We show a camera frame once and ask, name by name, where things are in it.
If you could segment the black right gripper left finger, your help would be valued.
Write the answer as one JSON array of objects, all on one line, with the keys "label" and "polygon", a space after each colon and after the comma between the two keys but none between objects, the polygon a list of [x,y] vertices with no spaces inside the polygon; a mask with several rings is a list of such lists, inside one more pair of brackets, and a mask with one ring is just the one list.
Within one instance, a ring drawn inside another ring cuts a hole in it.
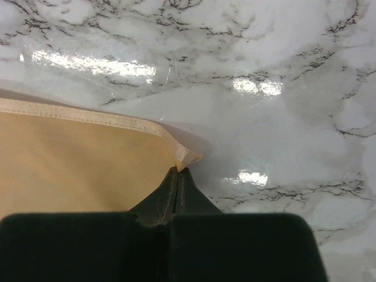
[{"label": "black right gripper left finger", "polygon": [[179,172],[172,167],[160,186],[143,199],[139,204],[129,210],[135,214],[139,223],[145,226],[167,224],[176,205]]}]

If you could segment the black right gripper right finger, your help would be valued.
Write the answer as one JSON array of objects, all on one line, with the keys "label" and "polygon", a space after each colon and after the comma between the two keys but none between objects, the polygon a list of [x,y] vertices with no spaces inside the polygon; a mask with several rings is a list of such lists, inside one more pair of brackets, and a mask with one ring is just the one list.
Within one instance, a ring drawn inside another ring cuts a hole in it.
[{"label": "black right gripper right finger", "polygon": [[196,186],[188,168],[179,173],[175,214],[223,214]]}]

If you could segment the peach cloth napkin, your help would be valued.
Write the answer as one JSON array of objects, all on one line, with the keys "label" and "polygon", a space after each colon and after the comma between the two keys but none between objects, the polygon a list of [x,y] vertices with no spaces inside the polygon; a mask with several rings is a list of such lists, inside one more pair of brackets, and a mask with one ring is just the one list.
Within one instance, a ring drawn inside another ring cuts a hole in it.
[{"label": "peach cloth napkin", "polygon": [[1,216],[130,210],[200,156],[149,120],[1,90]]}]

